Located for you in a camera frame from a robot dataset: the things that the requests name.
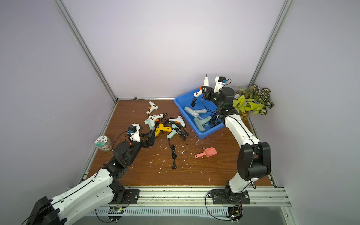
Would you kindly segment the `white glue gun orange trigger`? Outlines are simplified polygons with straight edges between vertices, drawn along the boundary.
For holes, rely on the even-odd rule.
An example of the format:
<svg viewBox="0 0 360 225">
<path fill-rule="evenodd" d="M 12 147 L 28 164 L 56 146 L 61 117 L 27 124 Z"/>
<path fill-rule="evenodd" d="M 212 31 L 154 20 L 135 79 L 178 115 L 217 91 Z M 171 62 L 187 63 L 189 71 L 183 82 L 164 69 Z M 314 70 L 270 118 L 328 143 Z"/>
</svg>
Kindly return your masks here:
<svg viewBox="0 0 360 225">
<path fill-rule="evenodd" d="M 161 120 L 163 117 L 164 117 L 163 114 L 151 115 L 151 116 L 149 117 L 149 119 L 150 119 L 150 125 L 151 125 L 152 127 L 155 126 L 155 122 Z"/>
</svg>

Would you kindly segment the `large mint green glue gun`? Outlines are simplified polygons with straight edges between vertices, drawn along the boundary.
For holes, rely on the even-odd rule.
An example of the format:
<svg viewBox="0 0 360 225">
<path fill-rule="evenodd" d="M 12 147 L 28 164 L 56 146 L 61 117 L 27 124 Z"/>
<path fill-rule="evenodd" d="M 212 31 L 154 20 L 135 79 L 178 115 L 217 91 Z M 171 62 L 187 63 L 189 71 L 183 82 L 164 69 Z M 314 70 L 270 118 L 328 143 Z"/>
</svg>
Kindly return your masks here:
<svg viewBox="0 0 360 225">
<path fill-rule="evenodd" d="M 212 119 L 212 116 L 208 116 L 205 119 L 200 119 L 200 117 L 196 117 L 193 119 L 194 124 L 200 132 L 205 132 L 205 126 L 209 126 L 208 122 Z"/>
</svg>

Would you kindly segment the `large white glue gun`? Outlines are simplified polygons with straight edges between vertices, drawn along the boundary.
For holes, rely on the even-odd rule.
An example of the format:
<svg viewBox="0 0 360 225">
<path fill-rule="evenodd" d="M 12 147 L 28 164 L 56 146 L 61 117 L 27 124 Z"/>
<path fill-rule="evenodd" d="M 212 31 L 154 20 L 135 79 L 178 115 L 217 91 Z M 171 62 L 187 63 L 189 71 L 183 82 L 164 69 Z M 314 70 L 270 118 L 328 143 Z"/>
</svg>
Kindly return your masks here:
<svg viewBox="0 0 360 225">
<path fill-rule="evenodd" d="M 189 106 L 186 106 L 184 108 L 184 111 L 187 112 L 188 114 L 192 115 L 195 118 L 198 118 L 200 114 L 207 113 L 206 109 L 194 110 L 194 109 L 190 108 Z"/>
</svg>

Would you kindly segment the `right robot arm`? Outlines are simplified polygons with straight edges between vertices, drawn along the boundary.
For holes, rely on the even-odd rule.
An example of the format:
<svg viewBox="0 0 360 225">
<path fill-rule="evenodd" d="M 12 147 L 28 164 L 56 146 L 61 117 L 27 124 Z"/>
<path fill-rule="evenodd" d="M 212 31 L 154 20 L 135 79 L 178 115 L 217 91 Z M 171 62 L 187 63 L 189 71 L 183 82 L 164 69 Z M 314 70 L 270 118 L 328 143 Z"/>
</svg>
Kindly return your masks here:
<svg viewBox="0 0 360 225">
<path fill-rule="evenodd" d="M 202 86 L 201 90 L 204 99 L 217 106 L 216 117 L 231 131 L 240 147 L 237 173 L 228 181 L 226 193 L 242 193 L 249 185 L 271 173 L 271 148 L 267 142 L 256 138 L 242 121 L 233 106 L 232 88 L 224 87 L 216 92 L 214 88 Z"/>
</svg>

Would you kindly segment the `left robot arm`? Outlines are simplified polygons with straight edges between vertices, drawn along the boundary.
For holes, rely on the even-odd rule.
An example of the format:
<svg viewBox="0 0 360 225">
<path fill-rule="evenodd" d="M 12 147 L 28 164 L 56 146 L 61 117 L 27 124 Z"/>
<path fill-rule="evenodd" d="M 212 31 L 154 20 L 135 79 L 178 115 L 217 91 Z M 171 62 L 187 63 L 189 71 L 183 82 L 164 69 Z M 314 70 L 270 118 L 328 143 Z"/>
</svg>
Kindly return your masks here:
<svg viewBox="0 0 360 225">
<path fill-rule="evenodd" d="M 129 142 L 120 142 L 112 151 L 111 160 L 89 179 L 51 199 L 39 199 L 24 225 L 72 225 L 95 209 L 109 203 L 129 199 L 119 179 L 128 171 L 142 148 L 155 143 L 155 130 L 142 140 L 139 133 L 130 133 Z"/>
</svg>

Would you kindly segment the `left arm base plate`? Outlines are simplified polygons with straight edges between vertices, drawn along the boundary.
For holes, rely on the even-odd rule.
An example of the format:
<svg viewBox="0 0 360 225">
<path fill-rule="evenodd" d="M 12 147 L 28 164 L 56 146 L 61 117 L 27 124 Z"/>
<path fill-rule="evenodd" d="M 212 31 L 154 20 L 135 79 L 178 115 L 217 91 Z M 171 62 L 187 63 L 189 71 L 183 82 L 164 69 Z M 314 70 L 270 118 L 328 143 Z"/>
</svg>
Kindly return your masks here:
<svg viewBox="0 0 360 225">
<path fill-rule="evenodd" d="M 126 189 L 120 193 L 114 194 L 109 204 L 137 204 L 139 198 L 139 189 Z"/>
</svg>

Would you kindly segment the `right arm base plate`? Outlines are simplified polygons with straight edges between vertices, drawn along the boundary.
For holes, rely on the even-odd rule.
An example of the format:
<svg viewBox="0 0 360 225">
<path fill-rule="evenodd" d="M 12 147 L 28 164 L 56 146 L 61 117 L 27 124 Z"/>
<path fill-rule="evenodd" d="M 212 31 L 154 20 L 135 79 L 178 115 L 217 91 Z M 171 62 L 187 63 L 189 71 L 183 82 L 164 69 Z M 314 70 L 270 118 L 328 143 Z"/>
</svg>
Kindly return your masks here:
<svg viewBox="0 0 360 225">
<path fill-rule="evenodd" d="M 228 189 L 212 189 L 210 191 L 210 198 L 213 204 L 251 204 L 247 190 L 241 193 L 233 193 Z"/>
</svg>

